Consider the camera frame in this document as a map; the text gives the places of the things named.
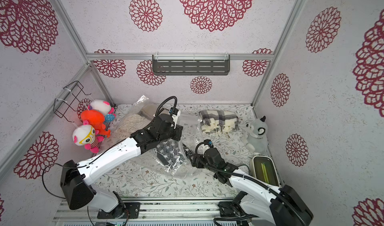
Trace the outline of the black white houndstooth scarf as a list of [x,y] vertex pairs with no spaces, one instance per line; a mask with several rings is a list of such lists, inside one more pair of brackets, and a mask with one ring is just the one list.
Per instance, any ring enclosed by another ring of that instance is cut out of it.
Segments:
[[156,150],[156,159],[161,171],[167,176],[185,178],[189,172],[187,158],[180,141],[169,139],[160,143]]

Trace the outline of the clear plastic vacuum bag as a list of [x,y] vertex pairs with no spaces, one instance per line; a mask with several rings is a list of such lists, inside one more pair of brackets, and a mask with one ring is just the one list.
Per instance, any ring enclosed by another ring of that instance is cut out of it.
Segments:
[[126,113],[118,113],[108,145],[131,140],[141,152],[131,162],[166,177],[189,180],[198,176],[203,170],[193,166],[194,153],[182,136],[185,127],[176,121],[176,105],[174,96],[160,105],[141,96]]

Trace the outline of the grey cream plaid scarf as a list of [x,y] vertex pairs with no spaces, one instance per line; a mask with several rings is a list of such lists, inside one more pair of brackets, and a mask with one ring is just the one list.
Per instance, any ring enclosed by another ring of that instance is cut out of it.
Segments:
[[239,130],[239,118],[235,112],[223,110],[202,110],[200,130],[204,134],[232,133]]

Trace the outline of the beige brown fringed scarf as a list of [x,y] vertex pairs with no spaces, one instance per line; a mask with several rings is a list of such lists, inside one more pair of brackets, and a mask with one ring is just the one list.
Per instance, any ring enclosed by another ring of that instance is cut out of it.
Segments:
[[155,116],[157,108],[158,106],[153,103],[146,104],[138,112],[138,115],[145,117],[147,120],[152,120]]

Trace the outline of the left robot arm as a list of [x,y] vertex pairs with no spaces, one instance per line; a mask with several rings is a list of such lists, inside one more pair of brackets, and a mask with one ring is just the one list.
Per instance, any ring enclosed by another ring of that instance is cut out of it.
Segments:
[[180,112],[159,114],[149,128],[143,128],[102,154],[81,162],[70,160],[63,165],[60,186],[70,210],[92,207],[118,218],[126,206],[116,192],[94,186],[102,175],[127,160],[140,156],[169,139],[179,141],[182,126],[177,125]]

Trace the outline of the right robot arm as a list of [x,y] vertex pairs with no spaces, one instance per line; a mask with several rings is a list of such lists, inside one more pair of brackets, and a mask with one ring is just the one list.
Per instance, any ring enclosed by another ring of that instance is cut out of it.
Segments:
[[219,205],[222,220],[257,217],[273,226],[308,226],[312,222],[314,215],[298,193],[288,185],[280,185],[271,158],[255,156],[251,175],[226,162],[214,147],[202,154],[195,151],[189,158],[193,167],[210,170],[220,183],[240,191],[231,203]]

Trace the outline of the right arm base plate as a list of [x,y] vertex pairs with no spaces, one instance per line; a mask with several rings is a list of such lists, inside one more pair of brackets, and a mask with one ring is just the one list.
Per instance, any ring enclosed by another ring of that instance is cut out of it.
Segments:
[[242,218],[246,216],[251,216],[247,214],[240,206],[238,201],[223,201],[218,203],[220,210],[220,216],[222,218]]

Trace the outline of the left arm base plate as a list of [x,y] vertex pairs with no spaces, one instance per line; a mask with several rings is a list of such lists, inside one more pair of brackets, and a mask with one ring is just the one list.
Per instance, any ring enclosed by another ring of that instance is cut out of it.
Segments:
[[99,210],[97,219],[137,219],[139,216],[140,207],[141,203],[138,202],[124,203],[124,206],[118,205],[109,213],[103,210]]

